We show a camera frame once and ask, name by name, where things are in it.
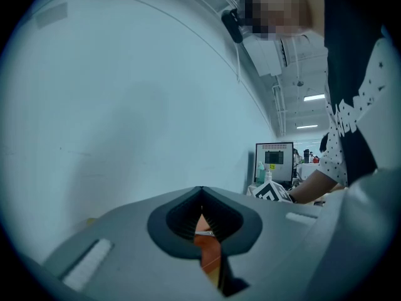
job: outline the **gray plastic surface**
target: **gray plastic surface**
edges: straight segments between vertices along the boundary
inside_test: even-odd
[[[385,190],[394,195],[399,175],[398,170],[365,177],[349,190],[329,196],[323,208],[265,201],[212,188],[255,210],[263,221],[253,247],[228,258],[234,277],[249,284],[230,299],[314,300],[327,296],[330,290],[340,295],[352,288],[378,261],[395,231],[400,207],[395,202],[399,198],[390,202],[386,195],[379,195],[383,191],[378,189],[385,182]],[[199,261],[169,256],[147,233],[150,213],[189,190],[110,211],[63,243],[44,267],[60,277],[95,240],[106,238],[115,246],[84,289],[87,297],[104,301],[225,299],[206,277]],[[300,223],[287,219],[287,213],[316,221]],[[351,271],[354,265],[357,271]],[[340,290],[343,271],[353,277],[345,276],[349,284]]]

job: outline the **fluorescent light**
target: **fluorescent light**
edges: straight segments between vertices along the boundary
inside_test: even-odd
[[[307,102],[309,100],[323,99],[324,97],[325,97],[324,93],[321,93],[320,95],[315,95],[315,96],[305,96],[305,97],[303,97],[303,101]]]
[[[301,128],[312,128],[312,127],[317,127],[317,125],[298,126],[296,129],[301,129]]]

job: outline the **neck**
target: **neck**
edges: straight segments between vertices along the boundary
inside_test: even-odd
[[[311,17],[312,30],[322,37],[325,36],[325,0],[308,0]]]

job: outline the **polka dot sleeve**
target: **polka dot sleeve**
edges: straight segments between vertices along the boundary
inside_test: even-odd
[[[318,170],[342,186],[348,186],[344,153],[340,141],[340,133],[337,129],[333,109],[330,104],[330,94],[325,88],[326,111],[329,116],[330,126],[328,129],[327,147],[323,153]]]

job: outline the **black headset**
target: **black headset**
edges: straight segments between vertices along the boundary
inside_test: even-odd
[[[237,9],[224,11],[221,16],[221,21],[227,28],[232,40],[235,43],[242,43],[243,37],[239,30],[239,27],[242,27],[244,24],[241,18],[238,16]]]

